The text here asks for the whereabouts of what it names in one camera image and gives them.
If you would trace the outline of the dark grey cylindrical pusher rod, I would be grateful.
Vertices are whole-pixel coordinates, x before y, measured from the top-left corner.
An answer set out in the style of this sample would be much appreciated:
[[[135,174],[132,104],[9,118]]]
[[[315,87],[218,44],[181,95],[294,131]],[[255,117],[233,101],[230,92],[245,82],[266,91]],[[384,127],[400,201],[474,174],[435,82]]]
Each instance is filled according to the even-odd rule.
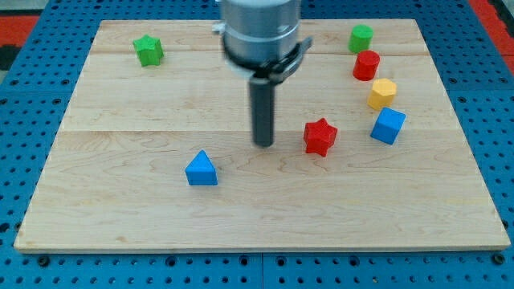
[[[261,148],[274,142],[275,86],[267,78],[249,80],[252,140]]]

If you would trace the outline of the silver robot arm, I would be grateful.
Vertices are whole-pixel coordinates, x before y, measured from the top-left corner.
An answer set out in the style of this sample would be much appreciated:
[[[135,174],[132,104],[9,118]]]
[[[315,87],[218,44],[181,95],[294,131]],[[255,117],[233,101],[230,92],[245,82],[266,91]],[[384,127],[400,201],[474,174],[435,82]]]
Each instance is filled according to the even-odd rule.
[[[223,0],[220,35],[226,61],[248,82],[252,141],[266,148],[274,142],[275,87],[293,75],[312,45],[298,40],[297,0]]]

